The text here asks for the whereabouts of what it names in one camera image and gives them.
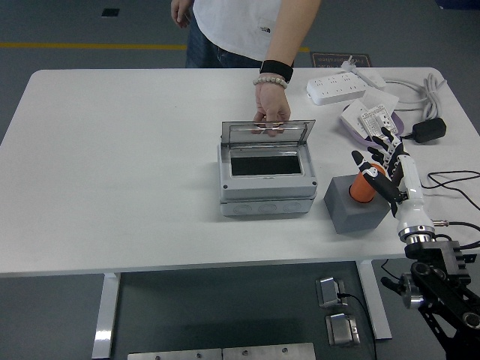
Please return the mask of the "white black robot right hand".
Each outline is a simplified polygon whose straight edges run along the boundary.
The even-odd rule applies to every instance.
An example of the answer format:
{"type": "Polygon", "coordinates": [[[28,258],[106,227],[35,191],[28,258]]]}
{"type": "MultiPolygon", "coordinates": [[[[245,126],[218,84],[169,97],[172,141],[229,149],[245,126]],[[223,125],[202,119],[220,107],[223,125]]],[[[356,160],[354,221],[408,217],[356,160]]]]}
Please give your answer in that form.
{"type": "Polygon", "coordinates": [[[391,212],[398,221],[400,240],[406,244],[432,241],[434,223],[424,209],[416,163],[405,150],[401,138],[385,127],[381,128],[381,132],[382,136],[373,137],[380,148],[369,147],[367,150],[386,174],[365,160],[359,151],[352,151],[352,158],[367,183],[390,204],[391,212]]]}

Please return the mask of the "person's right hand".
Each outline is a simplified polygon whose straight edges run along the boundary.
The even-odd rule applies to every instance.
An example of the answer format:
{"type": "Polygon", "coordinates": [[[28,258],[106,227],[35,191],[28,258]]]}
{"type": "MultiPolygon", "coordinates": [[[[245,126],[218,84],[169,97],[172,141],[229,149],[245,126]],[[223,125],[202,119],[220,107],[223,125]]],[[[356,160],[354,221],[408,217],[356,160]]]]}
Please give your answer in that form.
{"type": "Polygon", "coordinates": [[[194,0],[172,0],[170,11],[173,22],[180,29],[185,29],[192,23],[194,0]]]}

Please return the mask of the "person's left hand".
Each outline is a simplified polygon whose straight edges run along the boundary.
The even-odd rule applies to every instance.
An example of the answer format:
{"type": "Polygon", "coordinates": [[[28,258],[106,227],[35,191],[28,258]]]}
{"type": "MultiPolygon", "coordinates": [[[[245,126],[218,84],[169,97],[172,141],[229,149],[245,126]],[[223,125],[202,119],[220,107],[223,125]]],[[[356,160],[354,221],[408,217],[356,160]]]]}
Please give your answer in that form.
{"type": "Polygon", "coordinates": [[[253,121],[257,123],[283,123],[290,120],[291,110],[282,85],[262,82],[255,85],[256,114],[253,121]]]}

